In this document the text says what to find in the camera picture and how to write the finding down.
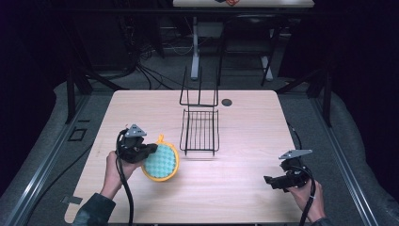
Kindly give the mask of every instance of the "black cable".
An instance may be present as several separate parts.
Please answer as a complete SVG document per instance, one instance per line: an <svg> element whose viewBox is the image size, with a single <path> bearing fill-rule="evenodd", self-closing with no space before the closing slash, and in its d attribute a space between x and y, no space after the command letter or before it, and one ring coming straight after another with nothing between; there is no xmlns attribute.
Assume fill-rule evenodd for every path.
<svg viewBox="0 0 399 226"><path fill-rule="evenodd" d="M152 82L151 82L150 78L147 76L147 74L146 74L145 72L143 72L143 70L141 69L140 66L137 66L137 68L138 68L138 70L141 71L141 72L144 74L144 76L146 77L147 81L149 82L149 90L151 90L151 89L152 89Z"/></svg>
<svg viewBox="0 0 399 226"><path fill-rule="evenodd" d="M162 86L164 86L165 88L170 89L170 90L173 90L173 88L169 87L168 85L166 85L166 84L163 83L162 81L159 81L159 79L156 78L155 76L153 76L152 73L149 73L148 68L142 66L141 64L138 64L137 67L138 67L140 70L146 72L148 75L150 75L153 79L155 79L158 83L160 83L160 84L161 84Z"/></svg>
<svg viewBox="0 0 399 226"><path fill-rule="evenodd" d="M102 75L103 78L108 79L108 80L113 80L113 79L119 79L122 77L126 77L129 74L133 73L136 69L136 64L138 62L138 59L134 58L133 56L131 56L131 60L132 60L132 66L127 69L124 70L122 73L118 73L118 74L113 74L113 75Z"/></svg>
<svg viewBox="0 0 399 226"><path fill-rule="evenodd" d="M171 81L171 82L173 82L173 83L175 83L175 84L177 84L177 85L179 85L179 86L183 86L183 87L185 87L185 88L195 90L195 88L191 88L191 87L185 86L185 85L182 84L182 83L176 82L176 81L174 81L173 79L170 79L170 78L168 78L168 77L162 75L161 73L159 73L159 72L157 72L157 71L154 71L154 70L152 70L152 69L150 69L150 68L147 68L146 66L144 66L144 65L142 65L142 64L140 64L140 67L144 68L145 70L147 70L147 71L149 71L149 72L151 72L151 73L155 73L155 74L157 74L157 75L159 75L159 76L161 76L161 77L163 77L163 78L166 78L167 80L169 80L169 81Z"/></svg>
<svg viewBox="0 0 399 226"><path fill-rule="evenodd" d="M161 78L161 82L158 83L158 86L155 89L160 89L164 84L164 78L162 76L160 76L160 78Z"/></svg>
<svg viewBox="0 0 399 226"><path fill-rule="evenodd" d="M130 191L130 187L127 184L127 180L126 180L126 177L125 177L124 172L123 172L123 165L122 165L122 161L120 159L120 145L119 145L120 137L124 133L126 133L126 131L127 130L120 131L120 134L117 137L117 151L116 151L117 159L116 159L116 163L115 164L117 166L118 173L120 174L120 181L122 182L122 185L123 185L123 187L124 187L124 189L126 191L127 199L129 201L129 208L130 208L130 211L129 211L129 226L132 226L133 225L134 211L135 211L135 204L134 204L134 201L133 201L132 192Z"/></svg>
<svg viewBox="0 0 399 226"><path fill-rule="evenodd" d="M299 222L299 226L303 226L305 225L306 217L308 216L309 210L311 209L311 205L313 204L313 200L315 199L314 194L316 193L316 183L314 182L314 178L311 175L310 169L308 168L302 169L300 167L295 167L295 166L293 166L293 168L305 172L311 178L311 195L309 196L308 202L306 203L305 208L303 209L302 216Z"/></svg>
<svg viewBox="0 0 399 226"><path fill-rule="evenodd" d="M39 196L39 198L35 201L35 204L33 205L33 207L29 210L28 213L28 217L26 219L26 224L27 225L29 223L30 218L32 218L33 212L35 211L36 207L38 207L38 204L40 203L41 199L43 199L44 195L50 190L50 188L59 180L59 178L61 178L61 176L63 176L65 174L65 172L67 172L77 161L79 161L83 155L85 155L85 153L88 152L88 150L90 150L90 148L93 146L93 143L91 143L86 149L85 151L80 154L67 168L65 168L55 179L54 181L49 184L47 186L47 188L43 191L43 193L41 193L41 195Z"/></svg>
<svg viewBox="0 0 399 226"><path fill-rule="evenodd" d="M151 58L151 57L152 57L152 51L153 51L153 50L154 50L154 49L153 49L152 45L150 45L150 44L143 45L143 46L140 48L140 52L141 52L141 54L140 54L140 59L147 60L147 59Z"/></svg>
<svg viewBox="0 0 399 226"><path fill-rule="evenodd" d="M291 123L289 123L288 121L286 121L286 122L287 122L288 126L290 126L291 130L294 132L294 134L295 134L295 136L296 136L296 138L298 140L299 150L302 150L302 142L301 142L301 140L299 138L299 134L296 132L296 129L291 125Z"/></svg>

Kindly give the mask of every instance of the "black wire rack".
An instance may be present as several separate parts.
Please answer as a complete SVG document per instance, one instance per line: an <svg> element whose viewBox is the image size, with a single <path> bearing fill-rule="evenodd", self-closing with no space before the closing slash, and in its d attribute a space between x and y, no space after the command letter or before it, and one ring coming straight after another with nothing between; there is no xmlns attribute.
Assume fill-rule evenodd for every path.
<svg viewBox="0 0 399 226"><path fill-rule="evenodd" d="M183 112L180 149L185 155L190 151L212 152L215 155L219 150L216 81L211 83L211 89L204 91L200 72L196 88L188 87L186 77L185 70L180 105L187 106L187 109Z"/></svg>

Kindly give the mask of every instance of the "desk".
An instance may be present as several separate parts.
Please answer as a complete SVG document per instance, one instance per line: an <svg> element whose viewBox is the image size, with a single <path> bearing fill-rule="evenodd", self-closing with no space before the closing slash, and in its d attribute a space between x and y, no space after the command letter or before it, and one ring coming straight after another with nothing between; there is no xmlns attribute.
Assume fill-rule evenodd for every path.
<svg viewBox="0 0 399 226"><path fill-rule="evenodd" d="M290 194L274 190L264 175L281 176L278 156L292 150L279 99L270 90L220 90L219 150L179 151L180 167L165 182L154 182L138 169L129 180L135 201L135 223L257 223L299 222L301 211ZM105 113L88 161L65 219L72 222L78 209L103 186L105 158L115 150L117 135L135 123L145 132L145 143L164 134L179 149L184 106L175 90L122 90L115 92ZM122 189L110 222L127 222L129 204Z"/></svg>
<svg viewBox="0 0 399 226"><path fill-rule="evenodd" d="M177 8L312 8L312 0L241 0L231 7L226 2L219 3L215 0L173 0L173 6ZM191 79L197 80L200 67L200 52L198 47L198 22L193 18L193 62L191 65ZM262 58L262 64L267 65L267 58ZM267 80L273 76L269 70Z"/></svg>

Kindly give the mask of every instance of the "black circle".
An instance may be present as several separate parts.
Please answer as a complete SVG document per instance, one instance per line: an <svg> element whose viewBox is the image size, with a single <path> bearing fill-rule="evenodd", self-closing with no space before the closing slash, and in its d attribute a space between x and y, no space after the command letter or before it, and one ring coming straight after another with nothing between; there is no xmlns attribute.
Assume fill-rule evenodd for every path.
<svg viewBox="0 0 399 226"><path fill-rule="evenodd" d="M222 104L224 106L230 106L232 104L232 101L230 99L223 99Z"/></svg>

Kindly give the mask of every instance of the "sponge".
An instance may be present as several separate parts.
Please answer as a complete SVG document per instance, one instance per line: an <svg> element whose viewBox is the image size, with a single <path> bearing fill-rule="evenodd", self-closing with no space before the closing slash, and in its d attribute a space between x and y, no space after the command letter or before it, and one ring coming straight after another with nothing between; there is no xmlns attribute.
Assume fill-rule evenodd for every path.
<svg viewBox="0 0 399 226"><path fill-rule="evenodd" d="M160 135L156 142L158 148L155 153L145 160L141 167L144 174L156 182L162 182L174 176L179 168L179 155L175 147L164 141L164 135Z"/></svg>

